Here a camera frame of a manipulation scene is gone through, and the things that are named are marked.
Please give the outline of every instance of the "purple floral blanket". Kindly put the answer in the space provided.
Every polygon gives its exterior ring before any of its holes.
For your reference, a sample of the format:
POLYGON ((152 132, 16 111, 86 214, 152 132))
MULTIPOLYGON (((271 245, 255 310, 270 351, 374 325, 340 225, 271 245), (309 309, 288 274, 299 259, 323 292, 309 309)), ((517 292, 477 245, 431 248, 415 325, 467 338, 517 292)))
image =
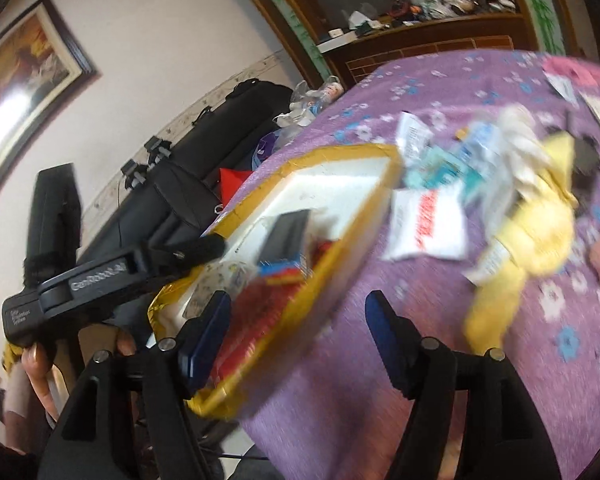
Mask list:
MULTIPOLYGON (((541 68, 542 55, 471 50, 390 62, 325 110, 289 146, 267 160, 232 200, 240 201, 288 158, 317 146, 394 142, 403 110, 432 127, 432 144, 447 147, 481 109, 519 102, 542 126, 563 126, 573 109, 573 133, 600 143, 600 127, 580 100, 573 108, 555 94, 541 68)), ((600 88, 583 89, 600 95, 600 88)), ((573 251, 554 276, 530 279, 505 351, 526 384, 565 480, 573 480, 600 448, 600 287, 587 264, 600 236, 600 179, 590 213, 577 222, 573 251)), ((479 214, 469 213, 470 257, 444 262, 417 257, 379 259, 387 225, 357 282, 342 299, 331 330, 285 384, 243 427, 287 480, 384 478, 411 402, 392 389, 364 317, 366 295, 381 289, 398 314, 423 335, 467 351, 462 320, 472 285, 461 275, 485 241, 479 214)), ((462 397, 456 405, 462 406, 462 397)), ((460 431, 455 418, 453 431, 460 431)))

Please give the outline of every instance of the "picture frame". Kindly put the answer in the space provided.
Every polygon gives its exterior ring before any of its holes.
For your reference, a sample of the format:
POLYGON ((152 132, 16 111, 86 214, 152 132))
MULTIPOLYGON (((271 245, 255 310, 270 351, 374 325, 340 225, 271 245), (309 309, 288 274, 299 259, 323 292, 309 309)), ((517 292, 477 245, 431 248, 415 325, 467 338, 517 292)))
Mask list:
POLYGON ((54 114, 96 74, 51 0, 0 33, 0 186, 54 114))

